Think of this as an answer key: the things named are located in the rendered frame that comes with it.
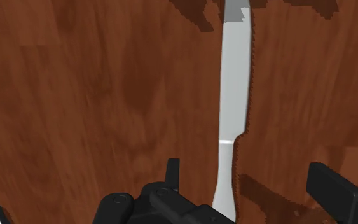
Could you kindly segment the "silver table knife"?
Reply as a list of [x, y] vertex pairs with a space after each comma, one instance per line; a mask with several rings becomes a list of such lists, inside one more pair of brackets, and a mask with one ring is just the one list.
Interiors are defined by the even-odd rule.
[[233, 149], [245, 132], [251, 64], [249, 0], [225, 0], [220, 72], [219, 156], [212, 207], [235, 221]]

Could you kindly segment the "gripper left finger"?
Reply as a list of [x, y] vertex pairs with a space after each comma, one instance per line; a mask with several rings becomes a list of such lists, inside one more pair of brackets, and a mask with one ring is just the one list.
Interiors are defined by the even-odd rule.
[[135, 199], [111, 193], [99, 203], [92, 224], [196, 224], [196, 205], [179, 194], [180, 160], [167, 161], [165, 180], [143, 186]]

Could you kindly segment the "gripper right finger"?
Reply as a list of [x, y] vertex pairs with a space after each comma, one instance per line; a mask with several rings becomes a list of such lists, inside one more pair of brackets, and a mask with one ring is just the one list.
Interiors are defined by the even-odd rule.
[[358, 186], [327, 165], [310, 163], [306, 191], [337, 224], [358, 224]]

